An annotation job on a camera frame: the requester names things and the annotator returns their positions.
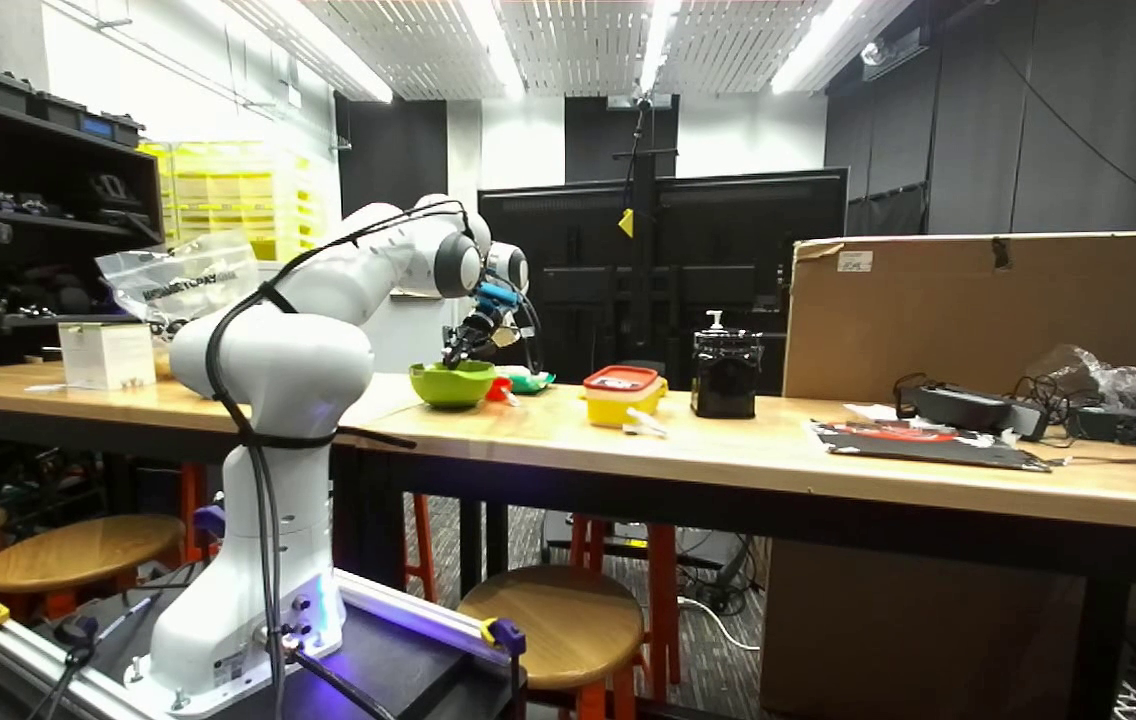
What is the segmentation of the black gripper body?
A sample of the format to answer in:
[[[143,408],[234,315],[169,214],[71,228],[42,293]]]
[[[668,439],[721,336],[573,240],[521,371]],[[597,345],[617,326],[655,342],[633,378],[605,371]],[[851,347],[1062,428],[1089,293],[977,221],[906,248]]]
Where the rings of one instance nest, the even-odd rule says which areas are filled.
[[[442,336],[442,359],[463,366],[463,359],[497,356],[530,336],[534,336],[530,309],[506,309],[506,312],[474,309]]]

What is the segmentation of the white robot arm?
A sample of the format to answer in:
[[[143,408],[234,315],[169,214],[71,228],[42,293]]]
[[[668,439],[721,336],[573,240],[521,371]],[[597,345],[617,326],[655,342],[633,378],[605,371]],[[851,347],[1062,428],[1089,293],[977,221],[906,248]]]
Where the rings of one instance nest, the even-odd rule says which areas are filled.
[[[470,297],[474,312],[442,342],[442,356],[463,359],[523,336],[529,286],[529,258],[467,204],[438,191],[411,207],[375,202],[171,336],[176,381],[234,428],[219,459],[229,527],[214,561],[150,623],[134,687],[171,717],[212,717],[280,685],[287,640],[311,660],[345,643],[333,439],[375,378],[362,326],[402,287]]]

